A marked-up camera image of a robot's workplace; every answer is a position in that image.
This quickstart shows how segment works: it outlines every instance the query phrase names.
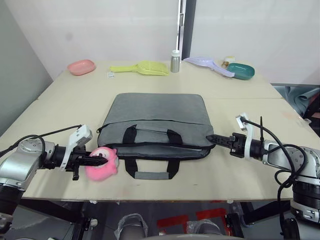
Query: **white wall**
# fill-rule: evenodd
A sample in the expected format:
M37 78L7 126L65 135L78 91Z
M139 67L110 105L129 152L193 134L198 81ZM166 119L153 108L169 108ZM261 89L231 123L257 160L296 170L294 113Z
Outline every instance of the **white wall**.
M6 0L55 79L82 59L169 60L178 0Z
M0 0L0 136L51 83L6 3Z
M320 85L319 0L198 0L190 56L236 56L271 83Z

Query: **teal bowl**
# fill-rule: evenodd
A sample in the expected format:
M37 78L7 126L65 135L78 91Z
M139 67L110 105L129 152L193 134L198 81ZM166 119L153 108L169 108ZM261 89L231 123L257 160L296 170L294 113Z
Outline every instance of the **teal bowl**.
M255 69L252 66L230 63L227 70L234 73L234 78L241 80L249 80L255 75Z

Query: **wooden table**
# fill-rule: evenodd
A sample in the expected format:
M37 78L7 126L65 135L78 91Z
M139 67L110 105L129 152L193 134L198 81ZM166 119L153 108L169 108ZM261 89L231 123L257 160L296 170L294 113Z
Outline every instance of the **wooden table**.
M126 92L200 94L216 134L240 133L235 116L246 112L254 122L263 116L264 126L284 143L316 149L320 146L320 138L259 74L248 81L229 79L183 62L180 72L169 76L126 72L108 78L111 64L128 62L99 62L95 71L83 76L63 72L3 134L0 149L27 134L43 134L87 124L93 132L93 139L86 146L92 151L97 147L96 129L104 122L116 95ZM72 130L50 135L45 140L65 146L71 133ZM138 160L138 165L140 171L162 172L167 164ZM204 159L182 161L179 172L171 180L133 179L120 160L118 174L102 182L87 179L83 167L80 167L78 181L72 181L71 172L38 170L23 196L69 201L266 200L277 196L275 171L257 160L230 156L228 149L216 146ZM283 190L282 197L291 198L291 190Z

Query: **small white label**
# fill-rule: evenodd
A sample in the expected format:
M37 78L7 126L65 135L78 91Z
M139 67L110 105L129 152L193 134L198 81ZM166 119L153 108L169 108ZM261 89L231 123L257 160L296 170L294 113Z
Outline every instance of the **small white label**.
M113 79L115 77L115 73L113 71L108 71L107 76L108 79Z

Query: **gray wall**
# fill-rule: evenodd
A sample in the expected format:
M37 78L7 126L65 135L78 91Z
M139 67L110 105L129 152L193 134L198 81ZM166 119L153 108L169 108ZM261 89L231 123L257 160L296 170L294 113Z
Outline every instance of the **gray wall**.
M0 0L0 136L51 83L6 3Z

